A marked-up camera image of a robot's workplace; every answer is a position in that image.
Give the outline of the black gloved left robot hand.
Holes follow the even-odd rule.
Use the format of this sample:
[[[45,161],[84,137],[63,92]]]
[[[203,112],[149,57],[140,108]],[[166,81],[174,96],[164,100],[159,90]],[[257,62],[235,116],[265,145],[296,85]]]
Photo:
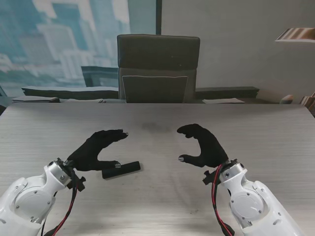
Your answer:
[[[121,164],[114,161],[100,161],[100,152],[111,145],[128,137],[128,133],[122,129],[101,130],[92,134],[86,141],[74,151],[68,158],[67,164],[78,171],[102,171],[120,168]]]

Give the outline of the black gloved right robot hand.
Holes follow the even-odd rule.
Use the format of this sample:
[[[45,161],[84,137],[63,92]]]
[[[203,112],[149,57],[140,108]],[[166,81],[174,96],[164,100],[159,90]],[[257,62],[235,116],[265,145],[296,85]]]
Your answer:
[[[200,146],[200,154],[191,156],[182,154],[179,161],[191,164],[197,167],[218,167],[220,164],[228,161],[228,156],[217,138],[206,128],[199,124],[188,124],[177,129],[177,132],[185,135],[186,138],[194,138]]]

